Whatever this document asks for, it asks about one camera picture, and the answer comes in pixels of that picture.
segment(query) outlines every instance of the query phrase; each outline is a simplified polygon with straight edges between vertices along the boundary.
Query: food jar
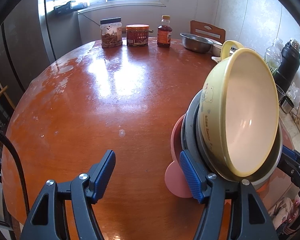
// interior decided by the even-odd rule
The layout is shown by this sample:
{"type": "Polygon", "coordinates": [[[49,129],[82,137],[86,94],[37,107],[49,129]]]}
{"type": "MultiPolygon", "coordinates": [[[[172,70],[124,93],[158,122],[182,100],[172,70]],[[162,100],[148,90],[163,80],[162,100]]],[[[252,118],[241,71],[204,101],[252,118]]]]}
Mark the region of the food jar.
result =
{"type": "Polygon", "coordinates": [[[121,18],[104,19],[100,21],[101,46],[113,48],[122,45],[121,18]]]}
{"type": "Polygon", "coordinates": [[[132,24],[126,26],[127,46],[143,47],[148,46],[149,25],[132,24]]]}

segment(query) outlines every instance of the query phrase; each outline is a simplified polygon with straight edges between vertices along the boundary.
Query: black hose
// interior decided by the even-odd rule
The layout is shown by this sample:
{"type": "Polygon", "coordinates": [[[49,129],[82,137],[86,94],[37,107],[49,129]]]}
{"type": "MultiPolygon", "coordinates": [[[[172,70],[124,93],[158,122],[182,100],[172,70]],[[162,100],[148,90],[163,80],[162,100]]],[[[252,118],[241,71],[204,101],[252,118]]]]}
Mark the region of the black hose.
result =
{"type": "Polygon", "coordinates": [[[11,155],[14,159],[14,162],[16,163],[17,170],[18,170],[19,177],[20,177],[20,182],[21,182],[23,199],[24,199],[25,207],[26,207],[26,214],[28,216],[29,211],[30,211],[29,199],[28,199],[28,193],[27,193],[27,188],[26,188],[26,179],[25,179],[25,175],[23,173],[22,164],[21,164],[19,155],[18,155],[16,149],[14,148],[14,146],[12,145],[12,143],[10,142],[10,140],[1,131],[0,131],[0,141],[9,150],[9,152],[11,153],[11,155]]]}

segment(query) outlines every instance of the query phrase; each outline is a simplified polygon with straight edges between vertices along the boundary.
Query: wall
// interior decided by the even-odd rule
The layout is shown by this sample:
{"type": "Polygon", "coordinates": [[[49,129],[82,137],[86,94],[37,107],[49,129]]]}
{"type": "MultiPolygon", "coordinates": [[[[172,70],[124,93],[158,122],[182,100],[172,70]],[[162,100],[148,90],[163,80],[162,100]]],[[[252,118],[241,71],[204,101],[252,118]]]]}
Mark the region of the wall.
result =
{"type": "MultiPolygon", "coordinates": [[[[226,40],[236,40],[264,55],[277,36],[300,43],[300,27],[278,0],[218,0],[213,24],[226,30],[226,40]]],[[[300,67],[294,79],[300,87],[300,67]]]]}
{"type": "MultiPolygon", "coordinates": [[[[148,24],[157,36],[162,14],[171,16],[172,37],[180,38],[181,32],[190,31],[190,21],[213,23],[218,0],[164,0],[166,7],[160,6],[121,6],[105,8],[84,13],[87,17],[100,23],[101,19],[121,17],[122,25],[148,24]]],[[[82,43],[100,40],[100,27],[86,17],[79,14],[79,25],[82,43]]]]}

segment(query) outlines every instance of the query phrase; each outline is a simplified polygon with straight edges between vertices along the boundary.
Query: black water bottle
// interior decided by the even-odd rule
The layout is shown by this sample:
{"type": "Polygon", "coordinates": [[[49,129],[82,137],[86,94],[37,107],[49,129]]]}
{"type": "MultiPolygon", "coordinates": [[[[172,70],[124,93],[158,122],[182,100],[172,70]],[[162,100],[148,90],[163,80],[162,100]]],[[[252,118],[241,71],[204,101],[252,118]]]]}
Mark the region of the black water bottle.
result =
{"type": "Polygon", "coordinates": [[[300,66],[300,44],[290,39],[281,50],[282,62],[274,75],[274,82],[287,92],[300,66]]]}

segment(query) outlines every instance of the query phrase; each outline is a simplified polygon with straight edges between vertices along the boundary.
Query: yellow bowl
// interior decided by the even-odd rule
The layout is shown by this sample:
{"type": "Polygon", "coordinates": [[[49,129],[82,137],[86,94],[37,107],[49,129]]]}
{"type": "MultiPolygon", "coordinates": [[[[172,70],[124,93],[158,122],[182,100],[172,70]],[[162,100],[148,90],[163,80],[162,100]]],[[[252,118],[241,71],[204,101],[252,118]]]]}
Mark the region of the yellow bowl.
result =
{"type": "Polygon", "coordinates": [[[249,176],[268,157],[278,121],[278,95],[266,63],[255,51],[226,41],[200,99],[199,122],[207,147],[235,175],[249,176]],[[233,45],[238,50],[229,57],[233,45]]]}

